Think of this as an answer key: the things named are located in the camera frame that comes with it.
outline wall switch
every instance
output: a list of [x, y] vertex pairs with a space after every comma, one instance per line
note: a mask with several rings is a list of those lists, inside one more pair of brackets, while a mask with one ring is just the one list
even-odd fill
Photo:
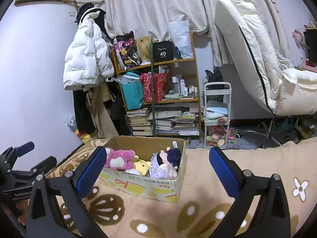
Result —
[[77, 11], [75, 8], [71, 8], [70, 11], [69, 11], [69, 15], [72, 16], [72, 17], [75, 17], [75, 15], [77, 14]]

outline beige blanket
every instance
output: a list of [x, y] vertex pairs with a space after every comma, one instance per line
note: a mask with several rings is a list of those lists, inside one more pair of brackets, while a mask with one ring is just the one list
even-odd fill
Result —
[[[66, 163], [50, 176], [59, 176], [87, 159], [97, 146], [107, 139], [93, 140], [81, 147]], [[317, 201], [315, 164], [317, 138], [295, 145], [257, 150], [226, 150], [229, 159], [241, 169], [258, 176], [280, 174], [289, 204], [291, 233], [304, 224]], [[187, 166], [180, 201], [167, 203], [145, 199], [113, 189], [113, 183], [98, 179], [89, 197], [83, 199], [89, 213], [110, 237], [209, 237], [233, 203], [211, 167], [207, 149], [187, 149]], [[253, 216], [259, 198], [255, 198], [239, 233], [244, 232]], [[58, 198], [69, 228], [78, 232]]]

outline curtain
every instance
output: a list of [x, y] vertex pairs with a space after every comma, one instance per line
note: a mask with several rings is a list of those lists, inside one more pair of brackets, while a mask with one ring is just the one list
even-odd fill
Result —
[[[278, 11], [275, 8], [275, 2], [273, 0], [253, 1], [267, 28], [274, 48], [279, 50], [284, 57], [290, 58], [290, 46]], [[232, 63], [223, 36], [214, 23], [216, 2], [217, 0], [203, 0], [209, 25], [214, 67]]]
[[159, 41], [168, 37], [167, 23], [188, 20], [196, 35], [208, 32], [202, 0], [105, 0], [108, 28], [116, 35], [134, 32], [136, 38], [149, 36]]

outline pink plush toy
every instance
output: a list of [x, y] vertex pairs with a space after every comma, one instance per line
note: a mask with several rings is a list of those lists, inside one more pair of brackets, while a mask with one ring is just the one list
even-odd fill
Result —
[[110, 169], [122, 169], [129, 170], [134, 168], [133, 162], [131, 160], [135, 156], [135, 152], [133, 150], [117, 150], [114, 151], [112, 148], [106, 148], [107, 152], [107, 161], [105, 163], [105, 167]]

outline red patterned gift bag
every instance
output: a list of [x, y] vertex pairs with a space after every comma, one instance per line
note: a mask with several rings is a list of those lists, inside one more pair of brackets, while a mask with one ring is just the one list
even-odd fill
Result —
[[[154, 95], [156, 102], [160, 102], [166, 94], [168, 75], [168, 73], [154, 73]], [[151, 73], [142, 73], [141, 81], [145, 102], [152, 102]]]

